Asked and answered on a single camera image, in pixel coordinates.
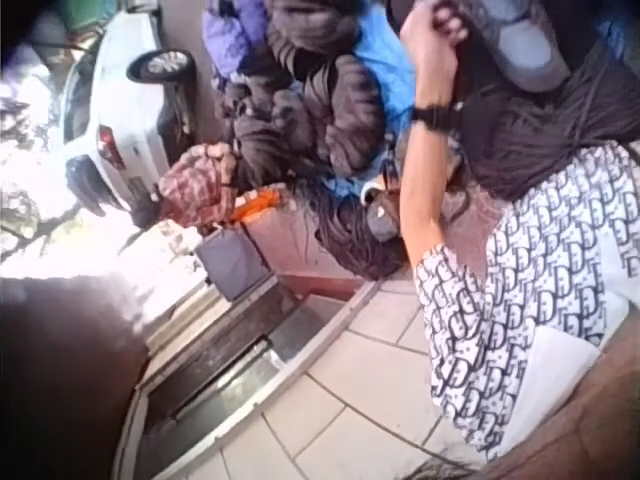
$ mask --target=wall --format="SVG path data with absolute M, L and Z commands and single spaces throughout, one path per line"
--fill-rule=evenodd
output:
M 269 266 L 280 275 L 328 278 L 357 277 L 342 268 L 320 246 L 313 233 L 312 215 L 298 204 L 269 209 L 247 221 L 245 226 Z

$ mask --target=car tire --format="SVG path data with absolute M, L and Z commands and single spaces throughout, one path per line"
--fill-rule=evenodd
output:
M 135 59 L 127 77 L 137 83 L 182 83 L 194 76 L 195 61 L 186 50 L 160 49 Z

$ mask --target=purple bag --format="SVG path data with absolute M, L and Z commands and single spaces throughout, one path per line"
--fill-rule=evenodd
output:
M 233 0 L 233 6 L 251 45 L 262 45 L 267 36 L 264 0 Z
M 205 10 L 202 12 L 202 39 L 217 73 L 223 78 L 236 72 L 249 53 L 249 38 L 237 18 L 223 18 Z

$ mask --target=plaid shirt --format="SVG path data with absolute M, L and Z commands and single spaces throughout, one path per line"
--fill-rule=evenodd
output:
M 229 220 L 236 200 L 231 187 L 235 167 L 225 143 L 191 147 L 158 182 L 163 217 L 183 228 Z

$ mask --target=patterned shirt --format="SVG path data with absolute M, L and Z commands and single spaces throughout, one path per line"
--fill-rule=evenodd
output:
M 640 304 L 640 167 L 617 144 L 580 151 L 507 209 L 487 242 L 484 285 L 445 246 L 425 254 L 415 281 L 434 403 L 495 458 L 536 329 L 602 348 L 618 322 L 612 292 Z
M 183 228 L 227 221 L 235 207 L 236 158 L 229 145 L 196 145 L 160 179 L 163 216 Z

